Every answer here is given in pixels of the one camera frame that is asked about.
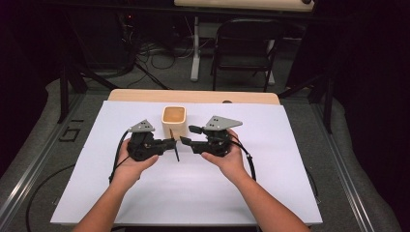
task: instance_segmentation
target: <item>black controller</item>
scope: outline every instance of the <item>black controller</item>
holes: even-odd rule
[[[144,161],[153,155],[161,156],[166,150],[174,149],[177,159],[179,159],[176,150],[177,141],[174,138],[164,140],[154,139],[154,135],[152,134],[154,130],[153,126],[147,120],[140,122],[128,130],[128,132],[132,133],[131,140],[127,147],[130,157],[135,161]]]
[[[231,137],[226,129],[241,126],[242,122],[214,116],[203,128],[189,126],[190,132],[204,133],[208,141],[192,141],[181,136],[181,142],[191,146],[195,154],[207,152],[217,157],[224,157],[230,151]]]

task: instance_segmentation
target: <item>person's left hand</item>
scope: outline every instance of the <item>person's left hand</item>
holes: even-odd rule
[[[114,184],[117,187],[124,188],[124,190],[131,188],[139,180],[142,171],[152,166],[159,158],[158,155],[154,155],[145,161],[135,161],[129,158],[127,151],[129,142],[130,139],[126,139],[121,145],[118,163],[124,159],[126,160],[115,169],[114,178],[111,182],[111,185]]]

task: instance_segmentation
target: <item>controller grip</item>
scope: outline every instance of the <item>controller grip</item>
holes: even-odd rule
[[[133,160],[144,161],[146,159],[149,159],[153,155],[162,155],[163,151],[165,151],[165,148],[165,145],[163,145],[146,149],[143,145],[129,143],[127,151],[129,152],[129,155]]]
[[[230,148],[230,144],[227,142],[211,143],[192,141],[191,139],[182,136],[181,142],[184,145],[190,146],[195,154],[202,154],[203,152],[207,152],[216,157],[224,157],[229,152]]]

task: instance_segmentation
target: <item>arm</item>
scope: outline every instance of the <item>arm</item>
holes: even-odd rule
[[[121,145],[118,162],[126,160],[117,167],[107,190],[73,231],[111,231],[126,192],[140,178],[142,171],[158,160],[158,156],[139,162],[128,159],[129,141],[125,140]]]
[[[229,133],[233,137],[238,137],[233,130]],[[242,152],[238,146],[232,145],[230,153],[223,158],[209,153],[203,153],[202,157],[218,166],[222,174],[238,188],[264,232],[308,231],[308,228],[295,214],[251,178],[244,168]]]

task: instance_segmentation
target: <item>black chair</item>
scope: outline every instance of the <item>black chair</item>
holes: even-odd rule
[[[265,72],[265,86],[283,38],[284,26],[273,19],[235,18],[224,22],[217,32],[211,74],[216,90],[217,69],[223,71]]]

